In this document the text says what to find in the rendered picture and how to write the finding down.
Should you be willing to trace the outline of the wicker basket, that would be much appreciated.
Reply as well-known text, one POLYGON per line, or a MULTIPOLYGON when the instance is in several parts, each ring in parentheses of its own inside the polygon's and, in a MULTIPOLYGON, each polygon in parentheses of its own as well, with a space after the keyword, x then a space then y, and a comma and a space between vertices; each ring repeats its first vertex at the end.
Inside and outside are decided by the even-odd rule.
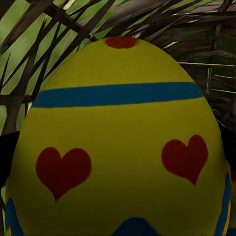
MULTIPOLYGON (((10 9, 13 3, 16 0, 0 0, 0 19, 3 18, 5 13, 10 9)), ((172 7, 173 5, 184 1, 184 0, 124 0, 119 2, 118 4, 112 6, 115 0, 108 0, 106 4, 104 4, 100 10, 80 22, 77 22, 79 17, 85 12, 85 10, 100 2, 101 0, 89 0, 81 8, 78 8, 71 14, 66 14, 66 10, 73 4, 75 0, 66 0, 59 5, 55 5, 53 3, 54 0, 26 0, 29 3, 28 8, 23 13, 21 18, 15 24, 13 29, 4 39, 2 44, 0 45, 0 57, 6 50, 26 31, 26 29, 41 15, 41 13, 45 13, 46 16, 43 20, 41 28, 39 30, 38 36, 35 40, 33 46, 29 49, 25 57, 22 59, 20 64, 12 71, 12 73, 4 80, 7 64, 9 61, 9 57, 2 74, 2 78, 0 80, 0 93, 1 89, 9 82, 9 80, 14 76, 14 74, 18 71, 18 69, 23 65, 23 63, 28 59, 28 62, 25 66, 23 74, 20 78, 18 85, 12 90, 9 95, 1 95, 0 94, 0 105, 6 106, 7 118, 5 121, 4 128, 2 130, 1 136, 9 133, 13 133, 17 131, 16 128, 16 120, 18 117, 18 113, 20 111, 22 103, 25 104, 25 113, 27 115, 32 103, 35 98, 39 94, 41 83, 53 72, 55 73, 59 67, 61 66, 62 61, 69 56, 69 54, 78 46, 77 51, 80 48, 81 42, 87 38, 88 42, 95 42, 98 39, 94 36, 98 32, 109 29, 113 27, 104 38, 114 37, 114 36, 129 36, 137 39, 145 40, 147 42, 152 42, 154 39, 159 37, 161 34, 166 32, 167 30, 171 30, 174 28, 198 28, 198 27, 213 27, 211 29, 197 29, 191 31, 183 31, 170 33, 159 39, 152 42, 152 44, 156 45, 167 54, 178 53, 184 51, 190 51, 195 49, 207 48, 211 47, 211 50, 208 52, 200 52, 186 55, 178 55, 173 57, 176 61, 185 61, 199 58, 207 58, 208 64, 199 64, 199 63, 183 63, 188 65, 199 65, 203 67, 196 68, 188 68, 185 71, 188 74, 196 73, 205 69, 208 69, 207 74, 199 73, 194 76, 206 75, 206 80, 198 80, 195 81, 197 85, 206 84, 206 87, 198 86, 200 89, 206 89, 206 94, 204 94, 208 103, 212 103, 224 110, 227 113, 223 113, 220 110, 212 109, 213 114, 215 115, 215 119, 219 124, 220 131, 223 132, 221 126, 226 127, 230 132, 236 133, 236 130, 233 125, 225 122, 225 119, 229 119, 230 121, 236 123, 235 120, 228 116, 229 113, 232 113, 236 116, 236 98, 229 98, 217 94, 209 93, 210 89, 221 90, 227 92, 236 93, 236 78, 223 77, 218 75, 212 75, 211 71, 213 67, 221 67, 230 69, 236 72, 236 66, 230 65, 215 65, 213 63, 213 59, 215 56, 225 56, 229 58, 236 59, 236 55, 223 51, 216 50, 216 46, 224 44, 217 44, 219 38, 228 36, 228 35, 236 35, 236 0, 224 0, 223 2, 211 3, 216 0, 212 0, 207 2, 201 6, 194 6, 195 4, 203 1, 196 0, 186 5, 180 7, 172 7), (118 7, 118 8, 117 8, 118 7), (99 28, 95 28, 101 18, 108 13, 112 9, 115 9, 115 12, 107 19, 107 21, 100 26, 99 28), (186 8, 194 8, 192 10, 185 10, 186 8), (151 14, 145 18, 141 23, 133 25, 136 21, 140 20, 144 16, 151 14), (80 13, 79 13, 80 12, 80 13), (79 13, 75 19, 71 18, 72 15, 79 13), (45 27, 47 17, 51 17, 51 21, 45 27), (49 48, 45 51, 45 53, 39 58, 35 65, 33 65, 37 49, 39 48, 39 44, 45 38, 45 36, 50 32, 50 30, 54 27, 54 25, 59 22, 56 32, 53 36, 52 42, 49 48), (66 28, 63 32, 57 37, 61 24, 65 25, 66 28), (213 36, 196 38, 190 40, 183 40, 172 42, 169 44, 163 45, 164 42, 169 39, 192 34, 195 32, 200 32, 203 30, 213 30, 213 36), (72 42, 67 47, 71 32, 75 31, 78 34, 72 40, 72 42), (45 74, 52 50, 59 43, 59 41, 64 37, 64 35, 69 32, 65 44, 62 48, 62 52, 57 61, 53 64, 50 70, 45 74), (209 42, 212 40, 211 45, 202 45, 197 46, 199 44, 209 42), (27 86, 31 76, 36 72, 39 66, 43 63, 41 71, 39 73, 37 82, 33 91, 29 95, 25 95, 27 86), (45 74, 45 76, 44 76, 45 74), (222 83, 234 90, 230 89, 222 89, 222 88, 211 88, 210 83, 222 83), (226 101, 232 103, 232 105, 216 102, 213 100, 208 100, 209 97, 219 97, 226 101)), ((76 52, 77 52, 76 51, 76 52)), ((5 212, 5 203, 1 196, 0 190, 0 236, 5 236, 4 234, 4 222, 3 222, 3 210, 5 212)))

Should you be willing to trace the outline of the easter egg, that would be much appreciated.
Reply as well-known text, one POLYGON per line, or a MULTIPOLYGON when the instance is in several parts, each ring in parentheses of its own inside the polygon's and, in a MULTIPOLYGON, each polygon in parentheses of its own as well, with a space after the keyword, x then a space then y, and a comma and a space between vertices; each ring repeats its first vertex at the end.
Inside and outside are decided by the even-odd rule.
POLYGON ((226 236, 236 236, 236 172, 233 169, 230 169, 230 171, 232 183, 232 204, 226 236))
POLYGON ((156 45, 88 44, 49 78, 20 128, 7 236, 226 236, 231 166, 218 125, 156 45))

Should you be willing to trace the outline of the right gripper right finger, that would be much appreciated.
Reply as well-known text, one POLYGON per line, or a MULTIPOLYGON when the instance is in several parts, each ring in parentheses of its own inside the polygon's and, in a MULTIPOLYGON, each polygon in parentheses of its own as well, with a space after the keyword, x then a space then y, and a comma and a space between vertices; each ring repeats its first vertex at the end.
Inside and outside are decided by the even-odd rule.
POLYGON ((231 169, 236 172, 236 133, 223 131, 221 137, 224 144, 225 158, 231 169))

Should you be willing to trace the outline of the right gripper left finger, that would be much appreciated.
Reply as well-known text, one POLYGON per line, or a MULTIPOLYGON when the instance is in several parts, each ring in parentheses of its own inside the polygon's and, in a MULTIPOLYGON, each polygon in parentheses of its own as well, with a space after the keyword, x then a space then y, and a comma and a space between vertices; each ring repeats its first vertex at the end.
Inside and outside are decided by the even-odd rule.
POLYGON ((20 131, 0 136, 0 190, 10 175, 12 158, 20 131))

